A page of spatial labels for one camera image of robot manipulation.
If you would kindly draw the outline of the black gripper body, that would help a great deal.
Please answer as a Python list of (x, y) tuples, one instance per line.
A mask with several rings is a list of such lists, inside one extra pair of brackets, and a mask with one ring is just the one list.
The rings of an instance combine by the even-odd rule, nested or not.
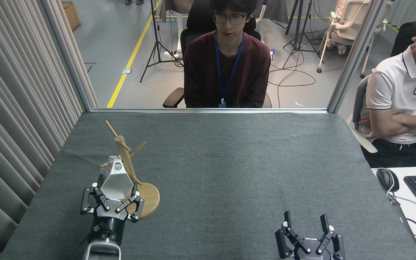
[(330, 239), (301, 238), (297, 240), (294, 249), (295, 260), (333, 260), (332, 254), (327, 250)]
[(93, 239), (122, 239), (125, 221), (128, 217), (126, 211), (120, 213), (105, 213), (105, 216), (94, 213), (92, 224)]

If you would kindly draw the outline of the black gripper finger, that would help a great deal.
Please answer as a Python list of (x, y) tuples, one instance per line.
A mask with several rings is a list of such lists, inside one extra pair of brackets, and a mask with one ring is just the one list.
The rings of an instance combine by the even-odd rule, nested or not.
[(108, 198), (105, 196), (105, 194), (102, 192), (101, 188), (99, 187), (99, 182), (103, 181), (103, 174), (99, 175), (98, 182), (91, 185), (91, 187), (86, 187), (83, 192), (83, 199), (82, 199), (82, 207), (81, 207), (81, 214), (86, 213), (93, 213), (95, 209), (92, 208), (90, 205), (88, 199), (90, 196), (93, 196), (94, 199), (97, 202), (98, 206), (102, 206), (102, 208), (109, 212), (111, 210), (110, 204), (108, 203)]
[[(304, 238), (299, 237), (299, 235), (291, 228), (290, 211), (284, 212), (284, 222), (282, 223), (281, 228), (275, 232), (275, 236), (281, 259), (298, 256), (298, 250), (303, 250), (306, 255), (311, 253), (309, 244)], [(287, 246), (287, 239), (289, 239), (294, 246), (293, 250)]]
[[(315, 249), (315, 253), (321, 260), (345, 260), (345, 247), (343, 245), (343, 236), (337, 234), (328, 222), (326, 214), (320, 216), (323, 235), (319, 239), (319, 244)], [(327, 250), (329, 243), (333, 245), (333, 252)]]
[[(138, 183), (134, 182), (131, 190), (131, 197), (125, 200), (121, 205), (117, 206), (116, 214), (119, 215), (119, 219), (124, 220), (125, 213), (127, 214), (127, 219), (132, 222), (137, 222), (141, 219), (141, 213), (143, 211), (145, 200), (140, 197), (140, 193), (137, 191), (137, 186)], [(127, 207), (129, 207), (131, 204), (135, 204), (136, 207), (134, 212), (129, 213), (127, 211)]]

